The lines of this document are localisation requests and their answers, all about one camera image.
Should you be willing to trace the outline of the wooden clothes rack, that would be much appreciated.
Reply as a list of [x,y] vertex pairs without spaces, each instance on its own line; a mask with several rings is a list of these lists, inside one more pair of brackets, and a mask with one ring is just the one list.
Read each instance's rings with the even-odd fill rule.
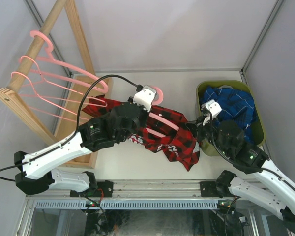
[[[73,94],[62,88],[41,83],[35,85],[41,96],[55,97],[51,102],[35,97],[28,80],[14,74],[17,71],[27,75],[33,82],[41,79],[40,75],[31,73],[36,65],[29,56],[36,60],[37,56],[46,57],[42,39],[33,39],[30,32],[40,31],[54,45],[53,56],[61,61],[77,66],[97,77],[94,70],[94,40],[91,36],[96,27],[89,22],[90,0],[39,0],[39,9],[46,9],[44,26],[38,27],[24,2],[21,0],[0,0],[0,168],[13,164],[13,155],[17,151],[35,152],[43,149],[75,130],[77,124],[89,120],[83,108],[90,104],[90,99],[97,99],[102,93],[90,91],[82,86],[73,88],[82,95]],[[90,78],[71,72],[67,68],[48,62],[37,61],[42,71],[71,76],[91,87],[101,84],[92,82]],[[112,80],[104,80],[109,94]]]

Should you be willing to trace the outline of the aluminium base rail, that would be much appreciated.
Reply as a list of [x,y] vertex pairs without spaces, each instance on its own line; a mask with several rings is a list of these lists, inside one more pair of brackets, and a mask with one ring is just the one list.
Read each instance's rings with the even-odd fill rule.
[[111,198],[132,199],[197,199],[203,198],[200,182],[206,180],[111,180]]

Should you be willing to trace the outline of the red plaid shirt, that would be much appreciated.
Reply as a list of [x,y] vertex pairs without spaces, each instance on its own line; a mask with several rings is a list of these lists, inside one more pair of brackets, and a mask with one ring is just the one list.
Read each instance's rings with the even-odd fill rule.
[[187,171],[198,163],[200,142],[187,128],[188,121],[182,113],[179,131],[174,137],[150,139],[150,135],[145,136],[142,133],[150,113],[143,106],[132,101],[104,101],[107,106],[99,107],[95,99],[90,99],[90,104],[82,109],[92,116],[89,122],[80,126],[83,146],[98,151],[129,140],[143,145],[153,153],[163,152],[170,162],[181,163]]

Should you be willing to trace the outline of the pink plastic hanger red shirt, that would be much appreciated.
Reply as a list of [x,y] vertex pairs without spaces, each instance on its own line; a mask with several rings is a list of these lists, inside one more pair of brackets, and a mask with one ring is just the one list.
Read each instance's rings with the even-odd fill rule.
[[150,135],[150,139],[174,137],[179,131],[179,122],[182,114],[159,106],[164,99],[163,91],[156,86],[144,85],[143,90],[152,97],[150,113],[142,133]]

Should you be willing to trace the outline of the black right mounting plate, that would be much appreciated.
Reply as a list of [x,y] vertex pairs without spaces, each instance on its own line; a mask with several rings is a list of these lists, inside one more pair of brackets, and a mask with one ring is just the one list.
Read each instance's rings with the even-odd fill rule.
[[223,186],[215,181],[201,181],[200,191],[202,197],[219,197],[226,196]]

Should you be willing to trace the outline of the blue plaid shirt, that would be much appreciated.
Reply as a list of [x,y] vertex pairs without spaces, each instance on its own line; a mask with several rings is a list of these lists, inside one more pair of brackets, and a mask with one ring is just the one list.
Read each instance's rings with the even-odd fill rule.
[[253,97],[241,90],[229,87],[207,86],[200,96],[200,104],[210,100],[217,102],[222,111],[217,116],[214,125],[218,126],[225,120],[233,120],[244,131],[246,141],[254,143],[252,123],[257,121],[257,113]]

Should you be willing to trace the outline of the green plastic basket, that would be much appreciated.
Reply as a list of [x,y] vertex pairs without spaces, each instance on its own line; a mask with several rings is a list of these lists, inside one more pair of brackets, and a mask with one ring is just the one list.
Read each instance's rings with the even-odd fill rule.
[[[240,82],[240,81],[235,81],[235,80],[204,81],[204,82],[201,82],[200,84],[198,84],[198,86],[196,88],[196,114],[197,115],[200,115],[201,111],[202,111],[201,104],[199,102],[199,98],[201,95],[204,94],[207,86],[229,87],[229,88],[233,88],[233,89],[238,89],[238,90],[241,90],[241,91],[244,91],[244,92],[250,94],[253,97],[249,86],[243,82]],[[256,105],[255,105],[255,108],[256,108],[256,113],[257,113],[257,121],[252,123],[251,128],[252,128],[253,139],[255,141],[254,144],[256,144],[257,146],[261,146],[264,142],[265,135],[264,135],[264,130],[263,130],[263,124],[262,124],[261,119],[259,117]]]

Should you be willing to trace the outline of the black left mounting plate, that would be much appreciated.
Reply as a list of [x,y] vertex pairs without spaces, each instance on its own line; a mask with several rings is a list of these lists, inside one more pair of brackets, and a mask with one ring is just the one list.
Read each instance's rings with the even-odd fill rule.
[[[88,189],[84,192],[81,192],[82,195],[86,197],[112,197],[113,195],[114,183],[112,181],[98,181],[97,189]],[[73,190],[70,191],[70,197],[79,197],[80,193]]]

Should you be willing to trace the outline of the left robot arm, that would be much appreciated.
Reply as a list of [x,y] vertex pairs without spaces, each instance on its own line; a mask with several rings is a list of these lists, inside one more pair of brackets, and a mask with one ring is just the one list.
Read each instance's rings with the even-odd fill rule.
[[15,164],[20,165],[15,185],[27,195],[67,189],[94,196],[98,190],[94,173],[71,173],[58,167],[74,158],[124,142],[144,127],[150,110],[149,103],[124,102],[80,125],[77,131],[53,145],[34,153],[15,153]]

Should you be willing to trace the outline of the pink plastic hanger blue shirt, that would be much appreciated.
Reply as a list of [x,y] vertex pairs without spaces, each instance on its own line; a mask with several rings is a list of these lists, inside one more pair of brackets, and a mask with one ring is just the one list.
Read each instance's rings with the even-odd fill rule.
[[[97,77],[96,75],[94,75],[94,74],[92,74],[90,72],[87,72],[84,69],[81,69],[81,68],[79,68],[77,66],[74,66],[72,64],[69,64],[69,63],[66,63],[64,61],[56,59],[53,56],[53,51],[54,51],[53,43],[51,42],[51,40],[46,35],[44,35],[40,31],[33,30],[33,31],[30,32],[30,36],[33,39],[36,39],[36,38],[42,39],[43,44],[47,45],[44,48],[44,51],[46,53],[46,57],[37,56],[36,60],[34,61],[35,63],[37,61],[48,62],[48,63],[51,63],[51,64],[59,65],[59,66],[61,66],[63,68],[67,68],[71,72],[78,72],[79,74],[90,78],[91,81],[93,81],[93,82],[99,80],[99,77]],[[38,68],[38,64],[36,65],[36,67],[37,67],[37,69],[30,69],[30,72],[36,73],[36,74],[41,74],[41,75],[44,75],[44,76],[46,75],[46,76],[54,77],[54,78],[57,78],[57,79],[60,79],[60,80],[72,82],[74,84],[79,84],[79,85],[82,85],[82,86],[85,86],[85,87],[87,86],[86,82],[83,82],[83,81],[80,81],[80,80],[75,80],[71,76],[69,76],[69,77],[68,76],[61,76],[61,75],[50,73],[50,72],[47,72],[47,71],[42,71],[41,69]]]

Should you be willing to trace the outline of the black mounting plate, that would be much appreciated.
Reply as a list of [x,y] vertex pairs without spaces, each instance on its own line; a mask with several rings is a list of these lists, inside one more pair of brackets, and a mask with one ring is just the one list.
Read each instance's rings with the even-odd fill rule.
[[[81,192],[82,195],[86,197],[112,197],[113,195],[114,183],[112,181],[98,181],[97,189],[88,189],[84,192]],[[73,190],[70,191],[70,197],[79,197],[80,193]]]
[[223,186],[215,181],[201,181],[200,191],[202,197],[219,197],[226,196]]

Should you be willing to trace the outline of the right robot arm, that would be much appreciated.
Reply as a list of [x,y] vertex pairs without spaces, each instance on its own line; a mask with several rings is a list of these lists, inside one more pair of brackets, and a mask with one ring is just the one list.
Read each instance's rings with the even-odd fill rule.
[[209,141],[220,156],[237,170],[252,175],[267,187],[250,185],[236,174],[223,171],[216,181],[221,196],[243,197],[279,218],[295,234],[295,183],[289,179],[258,146],[244,138],[244,131],[233,121],[214,125],[213,120],[199,117],[186,125],[198,140]]

